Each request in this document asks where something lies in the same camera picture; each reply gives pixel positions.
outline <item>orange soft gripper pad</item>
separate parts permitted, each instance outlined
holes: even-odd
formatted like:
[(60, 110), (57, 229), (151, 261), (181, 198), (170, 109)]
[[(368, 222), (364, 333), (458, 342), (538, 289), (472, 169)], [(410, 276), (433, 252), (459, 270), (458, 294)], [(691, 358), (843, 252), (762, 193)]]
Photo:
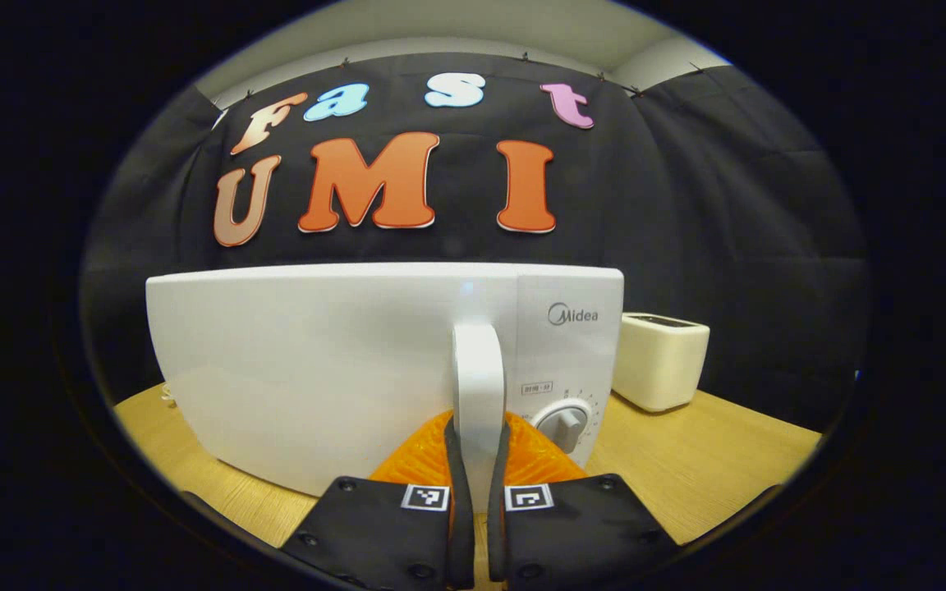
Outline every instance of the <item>orange soft gripper pad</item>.
[(559, 483), (584, 479), (588, 474), (521, 416), (506, 413), (510, 425), (510, 454), (506, 460), (506, 486)]
[(443, 412), (429, 419), (383, 461), (370, 476), (372, 480), (402, 485), (451, 486), (448, 449), (443, 430), (453, 412)]

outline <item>pink letter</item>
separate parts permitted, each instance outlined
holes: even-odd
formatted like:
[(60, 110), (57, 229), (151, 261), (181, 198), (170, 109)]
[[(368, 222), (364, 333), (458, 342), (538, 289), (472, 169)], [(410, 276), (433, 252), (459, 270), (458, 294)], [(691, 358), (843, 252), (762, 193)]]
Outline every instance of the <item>pink letter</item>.
[(594, 120), (582, 115), (576, 103), (586, 104), (586, 97), (581, 94), (575, 94), (571, 86), (567, 84), (542, 84), (540, 89), (549, 93), (549, 98), (553, 101), (553, 112), (557, 113), (564, 123), (574, 127), (580, 127), (582, 130), (589, 130), (594, 126)]

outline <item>white wall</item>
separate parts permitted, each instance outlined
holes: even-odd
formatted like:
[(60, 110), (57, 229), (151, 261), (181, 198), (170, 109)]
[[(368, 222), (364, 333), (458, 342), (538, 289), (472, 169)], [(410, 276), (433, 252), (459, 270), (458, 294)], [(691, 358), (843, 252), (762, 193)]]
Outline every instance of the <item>white wall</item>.
[(696, 41), (677, 36), (647, 46), (645, 50), (628, 59), (627, 63), (612, 70), (609, 79), (623, 86), (637, 86), (638, 89), (645, 90), (660, 82), (695, 71), (696, 68), (692, 64), (699, 68), (731, 65), (724, 57), (711, 52)]
[[(349, 45), (346, 48), (332, 49), (330, 52), (316, 53), (314, 56), (303, 57), (301, 60), (274, 67), (272, 70), (263, 71), (262, 74), (222, 91), (217, 96), (210, 96), (210, 100), (213, 100), (219, 108), (226, 108), (243, 99), (247, 94), (247, 90), (256, 93), (256, 91), (267, 89), (279, 82), (310, 74), (313, 71), (320, 71), (324, 68), (335, 67), (341, 64), (345, 57), (349, 57), (350, 62), (356, 62), (373, 59), (373, 57), (436, 52), (489, 53), (489, 55), (509, 57), (520, 57), (524, 52), (528, 52), (528, 59), (533, 61), (559, 65), (575, 71), (584, 71), (586, 74), (594, 76), (597, 75), (598, 71), (602, 71), (601, 67), (582, 63), (570, 57), (547, 53), (541, 49), (530, 48), (528, 45), (507, 44), (503, 41), (447, 37), (386, 39), (371, 41), (368, 44)], [(613, 79), (608, 77), (608, 72), (605, 72), (604, 77), (608, 80)], [(196, 82), (196, 87), (200, 87), (199, 82)], [(200, 87), (200, 90), (206, 93), (203, 87)]]

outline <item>blue letter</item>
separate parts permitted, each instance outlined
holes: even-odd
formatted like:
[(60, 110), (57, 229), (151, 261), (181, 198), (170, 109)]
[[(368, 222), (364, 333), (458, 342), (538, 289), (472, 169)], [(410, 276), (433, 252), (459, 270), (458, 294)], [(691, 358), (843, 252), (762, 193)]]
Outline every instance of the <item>blue letter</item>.
[(305, 120), (319, 121), (332, 115), (335, 117), (352, 115), (367, 106), (364, 97), (367, 96), (368, 90), (371, 90), (371, 87), (367, 84), (346, 84), (320, 94), (316, 99), (316, 104), (305, 112)]
[(484, 97), (484, 77), (480, 74), (437, 74), (425, 82), (435, 93), (425, 93), (429, 106), (472, 106)]

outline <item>black fabric backdrop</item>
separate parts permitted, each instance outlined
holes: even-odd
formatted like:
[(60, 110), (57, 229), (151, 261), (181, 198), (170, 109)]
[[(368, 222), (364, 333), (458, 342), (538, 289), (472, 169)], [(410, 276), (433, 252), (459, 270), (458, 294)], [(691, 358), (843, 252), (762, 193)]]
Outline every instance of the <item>black fabric backdrop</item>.
[[(484, 76), (469, 108), (431, 108), (425, 82), (444, 71)], [(346, 117), (301, 119), (320, 94), (370, 86)], [(588, 99), (581, 130), (553, 112), (543, 83)], [(228, 150), (251, 113), (293, 94), (309, 98), (264, 142)], [(627, 310), (710, 325), (700, 387), (767, 415), (822, 430), (852, 390), (867, 330), (867, 269), (859, 228), (837, 173), (797, 119), (730, 66), (659, 84), (642, 96), (577, 71), (510, 57), (425, 53), (318, 71), (220, 112), (198, 90), (180, 94), (148, 127), (90, 228), (82, 318), (109, 396), (162, 381), (147, 329), (144, 280), (186, 270), (353, 261), (510, 261), (615, 266)], [(439, 135), (427, 175), (428, 228), (386, 231), (365, 220), (303, 233), (315, 173), (309, 151), (352, 138), (372, 162), (395, 135)], [(549, 147), (555, 231), (504, 231), (503, 140)], [(214, 239), (218, 178), (281, 154), (255, 238)]]

